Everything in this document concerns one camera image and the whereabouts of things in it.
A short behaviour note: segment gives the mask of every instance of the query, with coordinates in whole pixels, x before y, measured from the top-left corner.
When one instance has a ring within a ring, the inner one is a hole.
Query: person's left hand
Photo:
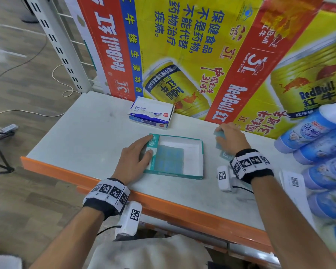
[[[152,139],[153,135],[147,135],[139,140],[136,140],[128,148],[123,148],[120,160],[118,161],[115,172],[112,178],[120,180],[123,184],[128,185],[141,176],[152,159],[153,151],[148,150],[141,161],[139,154],[144,145]]]

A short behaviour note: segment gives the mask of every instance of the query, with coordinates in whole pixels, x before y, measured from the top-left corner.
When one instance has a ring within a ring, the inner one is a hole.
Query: red bull can image
[[[278,64],[271,86],[292,119],[336,102],[336,36],[319,41]]]
[[[210,108],[208,100],[172,61],[165,61],[150,71],[142,86],[158,101],[174,104],[179,114],[202,119]]]

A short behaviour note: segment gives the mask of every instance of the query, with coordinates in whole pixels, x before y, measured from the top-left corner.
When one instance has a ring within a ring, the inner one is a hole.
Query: white shelf surface
[[[220,158],[220,150],[215,148],[216,124],[174,113],[165,131],[131,122],[127,115],[131,105],[130,101],[93,91],[82,94],[27,157],[105,179],[113,174],[122,148],[149,133],[201,139],[202,180],[144,174],[130,189],[264,230],[253,194],[241,189],[237,193],[219,190],[216,170],[228,161]],[[292,154],[278,152],[273,139],[244,133],[251,146],[276,168],[276,175],[282,168],[299,173],[306,168]]]

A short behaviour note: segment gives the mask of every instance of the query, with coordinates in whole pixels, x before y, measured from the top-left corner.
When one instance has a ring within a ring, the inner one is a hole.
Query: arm
[[[152,135],[135,141],[128,148],[123,148],[116,170],[112,175],[113,178],[128,185],[142,175],[152,158],[152,151],[147,151],[141,161],[139,161],[139,154],[150,139]],[[95,198],[87,199],[81,211],[52,241],[30,269],[82,268],[102,222],[114,214],[115,208],[106,201]]]
[[[251,148],[244,133],[233,123],[222,124],[226,139],[216,140],[235,155]],[[251,181],[265,230],[284,269],[336,269],[336,259],[306,221],[273,176],[255,177]]]

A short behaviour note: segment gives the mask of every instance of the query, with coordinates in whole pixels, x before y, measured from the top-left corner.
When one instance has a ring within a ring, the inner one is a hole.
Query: person
[[[233,123],[222,124],[216,130],[224,131],[226,139],[216,137],[216,140],[226,152],[237,156],[242,154],[242,151],[252,150],[244,133]],[[146,152],[142,160],[139,160],[139,154],[151,138],[151,135],[145,136],[122,150],[112,175],[114,180],[128,185],[142,175],[152,158],[152,152]],[[265,230],[282,268],[336,269],[333,254],[280,184],[272,175],[264,175],[263,171],[260,173],[262,175],[254,175],[250,182]],[[87,202],[95,201],[95,198],[86,199],[81,211],[30,269],[77,269],[83,266],[102,222],[114,214],[111,205],[86,205]],[[89,269],[208,268],[209,261],[211,258],[201,244],[176,235],[164,239],[148,238],[106,243],[95,250]]]

